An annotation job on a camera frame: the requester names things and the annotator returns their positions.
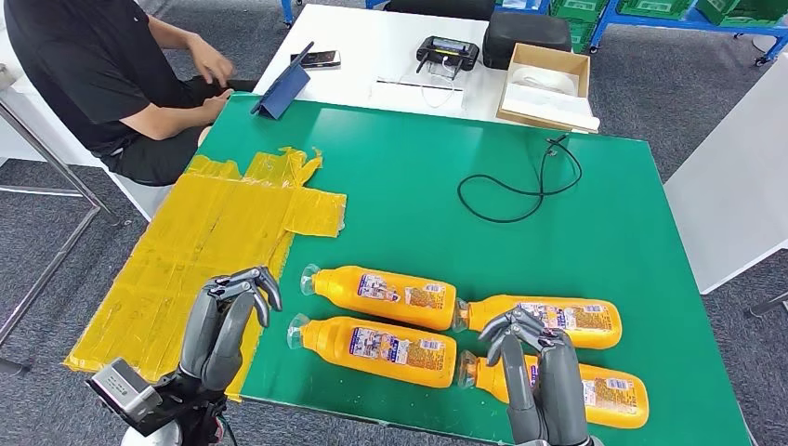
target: black case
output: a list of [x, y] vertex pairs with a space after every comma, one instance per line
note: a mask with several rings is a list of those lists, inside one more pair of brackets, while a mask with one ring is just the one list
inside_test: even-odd
[[569, 23], [542, 14], [493, 12], [481, 45], [484, 66], [506, 70], [516, 43], [571, 51]]
[[[434, 39], [440, 39], [440, 37], [435, 35], [430, 35], [428, 38], [424, 39], [419, 49], [416, 50], [416, 60], [421, 61], [421, 59], [427, 55], [427, 60], [430, 62], [435, 62], [440, 64], [443, 61], [443, 57], [441, 53], [435, 51], [435, 46], [433, 45]], [[479, 47], [475, 44], [470, 42], [462, 42], [462, 41], [455, 41], [462, 44], [469, 44], [468, 51], [460, 52], [459, 56], [449, 56], [448, 57], [448, 64], [449, 65], [460, 65], [460, 68], [469, 72], [473, 70], [473, 67], [476, 65], [476, 59], [479, 58]]]
[[423, 16], [487, 21], [495, 10], [495, 0], [391, 0], [383, 9]]

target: bottle cap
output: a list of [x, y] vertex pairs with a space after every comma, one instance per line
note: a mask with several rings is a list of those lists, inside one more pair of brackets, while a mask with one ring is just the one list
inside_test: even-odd
[[304, 346], [304, 337], [301, 334], [301, 328], [309, 323], [309, 318], [301, 313], [295, 315], [290, 325], [287, 327], [287, 346], [289, 348], [302, 348]]
[[315, 294], [315, 281], [312, 279], [312, 276], [318, 273], [320, 268], [317, 265], [310, 263], [304, 268], [304, 272], [301, 273], [301, 293], [304, 295], [314, 295]]
[[460, 361], [457, 366], [457, 386], [469, 388], [476, 385], [476, 363], [478, 358], [468, 350], [460, 353]]
[[468, 304], [463, 299], [454, 301], [454, 314], [452, 315], [452, 330], [462, 332], [467, 330], [468, 325]]

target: green table mat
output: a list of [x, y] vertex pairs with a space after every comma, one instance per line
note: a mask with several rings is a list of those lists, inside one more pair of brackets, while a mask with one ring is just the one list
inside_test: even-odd
[[[255, 102], [234, 95], [198, 153], [233, 160], [243, 172], [257, 151], [315, 147], [323, 169], [308, 185], [347, 194], [348, 208], [338, 238], [295, 237], [281, 279], [284, 311], [260, 337], [244, 398], [511, 442], [506, 406], [482, 390], [415, 386], [288, 349], [286, 328], [297, 313], [375, 320], [298, 289], [308, 263], [360, 265], [446, 281], [469, 301], [496, 294], [609, 300], [621, 313], [621, 342], [578, 356], [640, 377], [650, 419], [634, 430], [589, 425], [591, 433], [608, 446], [749, 444], [648, 144], [572, 135], [580, 183], [545, 199], [531, 218], [502, 225], [467, 212], [457, 183], [487, 173], [535, 189], [545, 138], [557, 132], [305, 101], [272, 121], [249, 113]], [[569, 163], [551, 159], [546, 186], [572, 175]], [[487, 183], [469, 184], [466, 195], [498, 217], [533, 203]], [[474, 333], [447, 334], [484, 354]]]

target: black shorts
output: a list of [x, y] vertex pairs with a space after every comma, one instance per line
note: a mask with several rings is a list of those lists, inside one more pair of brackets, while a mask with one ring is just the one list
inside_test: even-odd
[[[224, 88], [217, 83], [209, 85], [196, 76], [185, 82], [194, 106], [203, 105], [207, 98], [220, 95]], [[228, 81], [229, 88], [237, 91], [252, 91], [254, 81]], [[190, 127], [174, 137], [157, 141], [140, 135], [123, 151], [103, 156], [101, 161], [111, 172], [127, 177], [145, 186], [168, 186], [186, 170], [197, 151], [197, 142], [205, 126]]]

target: robotic hand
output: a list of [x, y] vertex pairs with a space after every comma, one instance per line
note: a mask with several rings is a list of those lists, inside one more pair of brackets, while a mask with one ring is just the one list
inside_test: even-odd
[[87, 384], [131, 426], [123, 444], [202, 446], [218, 441], [224, 391], [241, 369], [243, 331], [252, 307], [260, 325], [268, 326], [269, 304], [282, 310], [279, 286], [265, 267], [210, 279], [191, 308], [175, 371], [150, 386], [118, 358], [90, 377]]
[[[521, 446], [601, 446], [589, 437], [583, 381], [571, 340], [548, 329], [531, 313], [514, 308], [488, 322], [479, 340], [491, 342], [487, 365], [503, 357], [512, 436]], [[536, 349], [538, 376], [533, 390], [520, 342]]]

